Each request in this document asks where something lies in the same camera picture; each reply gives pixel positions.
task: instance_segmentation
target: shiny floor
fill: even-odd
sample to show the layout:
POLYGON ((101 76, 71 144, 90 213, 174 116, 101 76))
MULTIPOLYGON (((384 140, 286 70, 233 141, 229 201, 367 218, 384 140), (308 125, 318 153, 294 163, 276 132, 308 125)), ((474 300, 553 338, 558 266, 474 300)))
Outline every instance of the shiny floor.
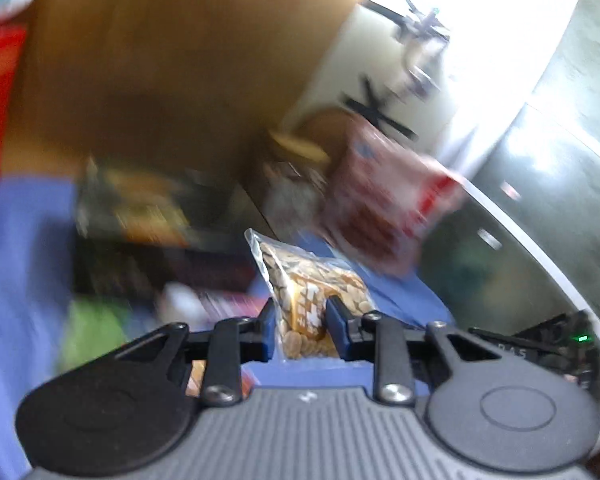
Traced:
POLYGON ((474 184, 600 316, 600 0, 579 1, 534 94, 474 184))

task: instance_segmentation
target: gray gripper base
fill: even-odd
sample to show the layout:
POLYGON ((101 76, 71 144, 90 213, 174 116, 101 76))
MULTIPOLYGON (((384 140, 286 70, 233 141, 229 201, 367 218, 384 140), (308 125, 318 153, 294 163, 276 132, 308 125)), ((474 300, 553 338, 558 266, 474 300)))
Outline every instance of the gray gripper base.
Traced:
MULTIPOLYGON (((538 475, 488 472, 444 451, 407 408, 362 388, 256 388, 206 410, 171 452, 113 478, 128 480, 580 480, 581 467, 538 475)), ((34 469, 27 480, 69 479, 34 469)))

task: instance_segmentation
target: blue cloth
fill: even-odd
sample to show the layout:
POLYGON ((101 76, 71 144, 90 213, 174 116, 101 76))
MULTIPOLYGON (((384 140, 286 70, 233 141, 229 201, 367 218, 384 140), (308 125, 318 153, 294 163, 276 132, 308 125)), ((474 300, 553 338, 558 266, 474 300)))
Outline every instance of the blue cloth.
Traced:
POLYGON ((29 469, 14 416, 54 372, 70 300, 73 204, 69 181, 0 181, 0 480, 29 469))
MULTIPOLYGON (((321 238, 302 233, 296 245, 317 256, 337 256, 321 238)), ((416 275, 415 270, 402 277, 378 274, 355 262, 348 262, 365 282, 369 294, 381 312, 406 323, 424 328, 427 323, 442 320, 454 323, 444 303, 416 275)), ((264 280, 253 285, 252 294, 268 294, 264 280)), ((346 363, 334 358, 305 358, 284 362, 274 355, 269 363, 250 363, 246 367, 262 386, 300 386, 302 388, 362 386, 371 393, 373 366, 367 362, 346 363)), ((427 387, 418 382, 416 394, 425 395, 427 387)))

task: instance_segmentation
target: pink package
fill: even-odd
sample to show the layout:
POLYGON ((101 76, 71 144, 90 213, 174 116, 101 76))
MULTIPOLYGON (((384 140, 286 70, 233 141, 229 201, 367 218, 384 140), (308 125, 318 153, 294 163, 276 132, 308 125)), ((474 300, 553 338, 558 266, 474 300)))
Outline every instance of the pink package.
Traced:
POLYGON ((417 263, 427 231, 460 205, 462 178, 387 139, 369 123, 349 139, 325 197, 320 227, 349 258, 403 275, 417 263))

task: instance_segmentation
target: white logo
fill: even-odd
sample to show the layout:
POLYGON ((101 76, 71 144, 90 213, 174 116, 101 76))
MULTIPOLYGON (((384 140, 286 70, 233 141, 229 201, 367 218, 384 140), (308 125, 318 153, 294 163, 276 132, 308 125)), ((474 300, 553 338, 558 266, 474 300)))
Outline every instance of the white logo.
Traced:
POLYGON ((302 402, 306 402, 309 404, 314 400, 318 399, 318 395, 315 392, 305 392, 304 394, 298 395, 298 399, 302 400, 302 402))

